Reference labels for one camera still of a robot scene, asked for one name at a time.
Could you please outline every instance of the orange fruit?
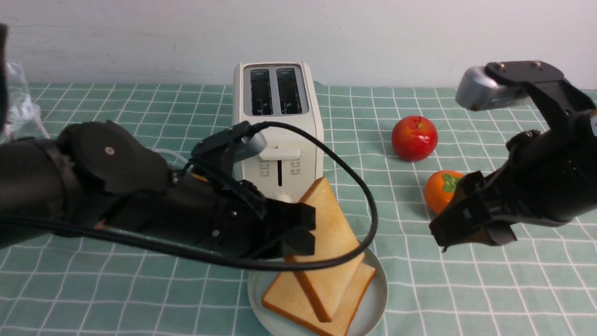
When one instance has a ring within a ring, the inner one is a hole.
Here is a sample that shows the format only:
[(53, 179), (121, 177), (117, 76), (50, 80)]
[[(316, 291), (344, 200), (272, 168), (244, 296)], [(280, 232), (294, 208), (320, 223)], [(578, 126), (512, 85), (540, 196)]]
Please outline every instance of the orange fruit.
[(436, 215), (448, 206), (454, 196), (456, 184), (463, 176), (464, 174), (452, 170), (440, 170), (427, 180), (425, 202)]

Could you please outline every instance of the apple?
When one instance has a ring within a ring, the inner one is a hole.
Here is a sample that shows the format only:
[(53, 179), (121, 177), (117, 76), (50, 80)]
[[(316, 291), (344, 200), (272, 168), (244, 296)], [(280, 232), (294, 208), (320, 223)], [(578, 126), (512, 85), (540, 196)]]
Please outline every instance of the apple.
[(438, 145), (435, 125), (420, 115), (409, 115), (392, 129), (392, 147), (405, 161), (416, 162), (428, 157)]

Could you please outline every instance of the bread slice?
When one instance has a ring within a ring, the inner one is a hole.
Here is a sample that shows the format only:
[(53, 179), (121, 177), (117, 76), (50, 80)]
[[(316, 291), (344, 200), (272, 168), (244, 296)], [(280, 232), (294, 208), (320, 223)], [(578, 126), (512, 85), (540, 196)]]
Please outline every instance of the bread slice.
[(324, 336), (346, 336), (361, 300), (375, 276), (375, 268), (360, 264), (346, 289), (340, 308), (331, 322), (320, 322), (298, 280), (290, 272), (281, 272), (263, 295), (263, 307)]
[[(326, 177), (317, 179), (299, 200), (315, 208), (315, 253), (289, 256), (286, 262), (308, 262), (335, 258), (359, 245)], [(364, 253), (349, 262), (323, 270), (295, 272), (320, 322), (332, 321), (346, 288), (361, 264)]]

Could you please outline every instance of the white wall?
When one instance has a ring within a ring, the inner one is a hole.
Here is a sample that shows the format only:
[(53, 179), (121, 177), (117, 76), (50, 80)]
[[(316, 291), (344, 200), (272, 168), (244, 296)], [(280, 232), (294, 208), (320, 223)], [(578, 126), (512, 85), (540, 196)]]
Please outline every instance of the white wall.
[(326, 85), (454, 86), (541, 59), (597, 88), (591, 0), (0, 0), (32, 81), (230, 84), (239, 62), (304, 60)]

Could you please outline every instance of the white plate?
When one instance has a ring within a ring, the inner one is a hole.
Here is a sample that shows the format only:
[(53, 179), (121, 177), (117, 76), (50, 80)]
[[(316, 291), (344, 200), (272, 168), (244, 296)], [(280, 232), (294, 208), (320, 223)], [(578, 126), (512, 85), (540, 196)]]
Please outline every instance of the white plate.
[[(380, 323), (387, 306), (386, 272), (370, 249), (365, 251), (364, 263), (374, 267), (377, 271), (361, 300), (347, 336), (368, 335)], [(249, 301), (257, 319), (274, 336), (316, 336), (312, 331), (264, 308), (261, 304), (261, 298), (277, 275), (277, 272), (251, 272), (249, 274)]]

